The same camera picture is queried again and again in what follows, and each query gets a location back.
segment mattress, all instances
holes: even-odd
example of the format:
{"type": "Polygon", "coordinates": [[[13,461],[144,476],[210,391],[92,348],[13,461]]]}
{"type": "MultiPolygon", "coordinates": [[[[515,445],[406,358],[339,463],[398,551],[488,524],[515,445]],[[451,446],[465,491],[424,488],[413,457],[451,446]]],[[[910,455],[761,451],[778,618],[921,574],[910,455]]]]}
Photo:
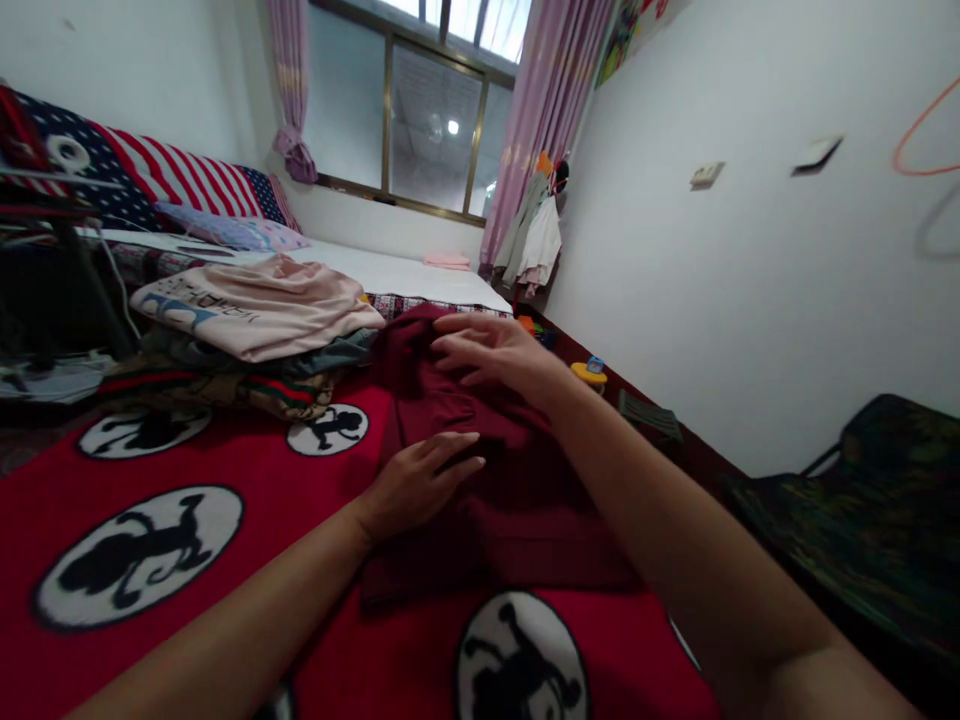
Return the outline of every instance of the mattress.
{"type": "MultiPolygon", "coordinates": [[[[78,229],[78,232],[95,237],[90,230],[78,229]]],[[[266,257],[263,253],[239,252],[162,233],[104,230],[103,236],[125,245],[180,253],[209,263],[250,265],[266,257]]],[[[417,260],[381,255],[322,240],[309,241],[309,247],[291,250],[287,254],[299,262],[322,262],[357,280],[368,293],[424,298],[451,305],[482,305],[491,310],[511,313],[510,304],[474,273],[429,267],[417,260]]]]}

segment hand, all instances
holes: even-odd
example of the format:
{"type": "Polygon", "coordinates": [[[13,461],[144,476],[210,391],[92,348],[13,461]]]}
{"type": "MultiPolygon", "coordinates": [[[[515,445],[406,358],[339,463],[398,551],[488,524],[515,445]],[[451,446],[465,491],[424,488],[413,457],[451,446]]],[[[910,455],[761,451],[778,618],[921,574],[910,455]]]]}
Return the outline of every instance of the hand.
{"type": "Polygon", "coordinates": [[[437,362],[439,369],[477,368],[463,378],[463,385],[497,380],[548,414],[555,400],[578,389],[580,381],[570,368],[516,320],[462,313],[438,318],[433,326],[438,332],[452,333],[432,345],[447,354],[437,362]]]}
{"type": "Polygon", "coordinates": [[[486,460],[472,457],[436,474],[450,458],[480,439],[479,433],[440,433],[394,455],[373,484],[350,504],[371,544],[422,525],[486,460]]]}

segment stars and stripes pattern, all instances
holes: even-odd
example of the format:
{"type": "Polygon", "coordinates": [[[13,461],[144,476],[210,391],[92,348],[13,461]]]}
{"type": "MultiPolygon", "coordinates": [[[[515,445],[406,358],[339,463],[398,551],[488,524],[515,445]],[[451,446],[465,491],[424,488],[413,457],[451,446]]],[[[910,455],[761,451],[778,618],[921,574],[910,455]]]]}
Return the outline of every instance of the stars and stripes pattern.
{"type": "Polygon", "coordinates": [[[91,162],[80,173],[82,177],[116,183],[120,188],[4,178],[8,182],[48,195],[65,196],[72,191],[100,210],[105,227],[120,230],[162,231],[153,208],[157,202],[186,205],[213,215],[261,217],[300,230],[282,186],[272,176],[105,127],[23,93],[17,97],[44,143],[50,135],[65,135],[83,145],[91,162]]]}

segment light switch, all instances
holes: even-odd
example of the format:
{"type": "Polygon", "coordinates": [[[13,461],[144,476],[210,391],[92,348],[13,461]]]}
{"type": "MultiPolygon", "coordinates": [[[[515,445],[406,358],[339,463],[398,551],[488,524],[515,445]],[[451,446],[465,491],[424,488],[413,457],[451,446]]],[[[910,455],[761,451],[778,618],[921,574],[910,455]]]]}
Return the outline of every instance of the light switch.
{"type": "Polygon", "coordinates": [[[825,165],[827,160],[837,149],[837,146],[843,142],[843,135],[830,135],[819,140],[814,140],[800,153],[797,158],[797,164],[794,170],[811,170],[821,165],[825,165]]]}
{"type": "Polygon", "coordinates": [[[690,179],[690,184],[694,190],[706,190],[711,187],[720,177],[720,171],[723,170],[724,162],[707,163],[697,168],[697,171],[690,179]]]}

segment window pane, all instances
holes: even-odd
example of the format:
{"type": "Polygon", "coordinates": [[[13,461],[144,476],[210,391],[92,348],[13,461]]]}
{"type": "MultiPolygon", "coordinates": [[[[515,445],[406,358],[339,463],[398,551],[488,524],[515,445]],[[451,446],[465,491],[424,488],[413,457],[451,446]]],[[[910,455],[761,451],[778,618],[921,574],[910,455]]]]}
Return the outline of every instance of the window pane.
{"type": "Polygon", "coordinates": [[[392,193],[463,210],[481,88],[473,77],[394,46],[392,193]]]}
{"type": "Polygon", "coordinates": [[[477,17],[480,15],[480,0],[453,0],[450,3],[451,35],[473,42],[477,34],[477,17]]]}
{"type": "Polygon", "coordinates": [[[347,0],[347,2],[431,40],[440,39],[442,0],[427,0],[423,18],[420,17],[420,0],[347,0]]]}
{"type": "Polygon", "coordinates": [[[379,33],[313,5],[309,13],[307,147],[319,172],[379,188],[386,43],[379,33]]]}
{"type": "Polygon", "coordinates": [[[490,212],[512,102],[512,91],[491,83],[487,90],[487,108],[483,113],[483,134],[480,136],[477,173],[473,178],[473,192],[470,193],[471,215],[487,217],[490,212]]]}
{"type": "Polygon", "coordinates": [[[530,0],[490,0],[480,47],[519,64],[529,16],[530,0]]]}

